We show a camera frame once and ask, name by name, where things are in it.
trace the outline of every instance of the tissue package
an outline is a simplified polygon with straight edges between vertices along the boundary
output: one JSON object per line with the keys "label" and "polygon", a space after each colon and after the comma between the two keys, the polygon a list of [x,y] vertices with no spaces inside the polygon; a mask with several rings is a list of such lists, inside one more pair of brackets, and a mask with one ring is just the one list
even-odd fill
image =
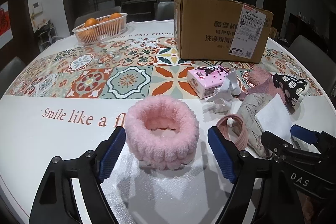
{"label": "tissue package", "polygon": [[197,67],[188,70],[187,81],[202,99],[213,95],[215,88],[222,86],[224,77],[230,72],[222,66]]}

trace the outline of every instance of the pink cloth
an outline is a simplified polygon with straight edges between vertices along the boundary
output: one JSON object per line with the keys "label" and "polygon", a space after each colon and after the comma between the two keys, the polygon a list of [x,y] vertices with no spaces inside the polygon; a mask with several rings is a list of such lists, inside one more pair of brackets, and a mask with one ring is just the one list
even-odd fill
{"label": "pink cloth", "polygon": [[254,66],[253,71],[250,72],[247,79],[254,85],[261,85],[270,76],[271,74],[267,70],[261,68],[260,66]]}
{"label": "pink cloth", "polygon": [[[175,170],[194,157],[199,138],[199,124],[188,105],[168,95],[148,96],[128,109],[126,141],[138,160],[151,168]],[[174,137],[160,137],[152,130],[169,128]]]}
{"label": "pink cloth", "polygon": [[282,89],[276,88],[274,86],[272,76],[267,78],[267,80],[261,85],[257,85],[254,88],[247,89],[245,93],[241,93],[239,95],[239,100],[243,101],[247,95],[252,94],[252,93],[267,93],[267,94],[272,95],[273,97],[278,93],[283,103],[286,104],[285,94]]}

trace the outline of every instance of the black and white polka dot cloth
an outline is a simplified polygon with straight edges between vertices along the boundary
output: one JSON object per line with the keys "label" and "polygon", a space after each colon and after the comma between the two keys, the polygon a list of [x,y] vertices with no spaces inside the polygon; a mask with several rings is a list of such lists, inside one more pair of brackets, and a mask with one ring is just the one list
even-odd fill
{"label": "black and white polka dot cloth", "polygon": [[286,102],[295,109],[301,103],[309,89],[309,82],[305,79],[296,79],[290,75],[276,73],[273,75],[273,83],[276,88],[281,87],[285,93]]}

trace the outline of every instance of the pink hair band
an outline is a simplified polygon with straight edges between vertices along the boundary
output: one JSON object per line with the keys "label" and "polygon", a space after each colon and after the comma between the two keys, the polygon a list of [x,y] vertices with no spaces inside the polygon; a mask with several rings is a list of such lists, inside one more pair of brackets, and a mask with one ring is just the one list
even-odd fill
{"label": "pink hair band", "polygon": [[[148,96],[128,109],[126,141],[138,160],[152,168],[175,170],[195,156],[199,123],[188,105],[168,95]],[[156,136],[155,129],[171,129],[176,135]]]}
{"label": "pink hair band", "polygon": [[218,127],[219,131],[222,133],[225,139],[230,140],[229,133],[227,131],[227,120],[229,118],[232,118],[233,120],[237,121],[238,127],[241,131],[240,135],[238,136],[238,139],[235,142],[235,146],[238,150],[244,150],[247,146],[247,142],[249,140],[248,132],[245,128],[245,124],[243,119],[238,114],[227,114],[224,117],[222,117],[216,124],[216,127]]}

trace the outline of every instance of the table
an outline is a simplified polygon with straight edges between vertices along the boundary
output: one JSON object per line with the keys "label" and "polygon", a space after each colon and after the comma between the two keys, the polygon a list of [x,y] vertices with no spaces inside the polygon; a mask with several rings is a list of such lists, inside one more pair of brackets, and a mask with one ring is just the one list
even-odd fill
{"label": "table", "polygon": [[[72,159],[94,149],[114,127],[123,125],[131,105],[155,94],[181,99],[195,112],[200,124],[195,160],[181,170],[155,171],[139,163],[125,145],[111,177],[101,185],[106,199],[123,224],[216,220],[232,185],[221,175],[206,134],[222,115],[198,99],[186,73],[195,66],[235,67],[239,85],[246,90],[253,86],[247,76],[254,64],[180,60],[173,30],[173,20],[131,22],[111,42],[85,47],[71,36],[46,49],[12,83],[0,100],[0,194],[22,223],[29,221],[36,190],[53,156]],[[160,48],[141,45],[153,39]],[[336,136],[336,111],[329,98],[288,51],[268,39],[261,62],[269,71],[311,83],[310,96],[290,114],[293,123]],[[65,119],[48,118],[49,111],[62,111]],[[74,121],[71,113],[85,116],[83,123]],[[314,151],[310,145],[305,149]],[[82,221],[90,223],[78,180],[73,179],[73,187]],[[246,223],[253,212],[252,201]]]}

